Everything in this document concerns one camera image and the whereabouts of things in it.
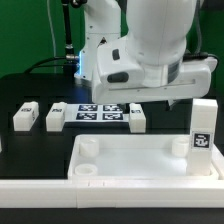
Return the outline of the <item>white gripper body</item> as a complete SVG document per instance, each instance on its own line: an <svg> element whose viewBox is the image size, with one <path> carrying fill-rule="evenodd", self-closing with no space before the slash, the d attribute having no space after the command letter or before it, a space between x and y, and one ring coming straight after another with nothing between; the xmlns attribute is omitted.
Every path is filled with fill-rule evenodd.
<svg viewBox="0 0 224 224"><path fill-rule="evenodd" d="M92 76L97 104L200 98L210 88L217 59L190 54L177 36L156 40L127 35L100 46Z"/></svg>

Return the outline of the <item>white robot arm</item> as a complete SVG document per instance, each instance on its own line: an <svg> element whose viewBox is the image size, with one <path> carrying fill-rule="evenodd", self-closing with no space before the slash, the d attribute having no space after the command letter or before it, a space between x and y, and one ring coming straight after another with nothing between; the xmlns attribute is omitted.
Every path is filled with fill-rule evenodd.
<svg viewBox="0 0 224 224"><path fill-rule="evenodd" d="M83 7L85 44L78 82L95 104L205 96L217 60L187 54L199 0L61 0Z"/></svg>

